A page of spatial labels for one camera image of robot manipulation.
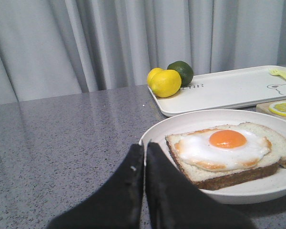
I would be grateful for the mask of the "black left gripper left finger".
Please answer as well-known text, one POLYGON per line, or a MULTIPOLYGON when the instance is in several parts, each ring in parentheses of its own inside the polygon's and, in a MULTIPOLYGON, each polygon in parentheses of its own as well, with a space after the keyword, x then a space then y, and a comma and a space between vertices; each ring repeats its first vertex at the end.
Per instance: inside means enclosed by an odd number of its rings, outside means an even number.
POLYGON ((143 199, 144 148, 131 145, 114 174, 89 198, 54 218, 49 229, 138 229, 143 199))

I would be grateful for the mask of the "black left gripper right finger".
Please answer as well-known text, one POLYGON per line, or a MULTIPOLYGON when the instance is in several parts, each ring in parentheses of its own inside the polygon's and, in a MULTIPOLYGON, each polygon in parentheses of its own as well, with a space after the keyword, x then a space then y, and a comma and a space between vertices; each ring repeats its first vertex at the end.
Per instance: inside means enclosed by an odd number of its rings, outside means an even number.
POLYGON ((145 192, 153 229, 253 229, 250 219, 208 197, 164 155, 147 146, 145 192))

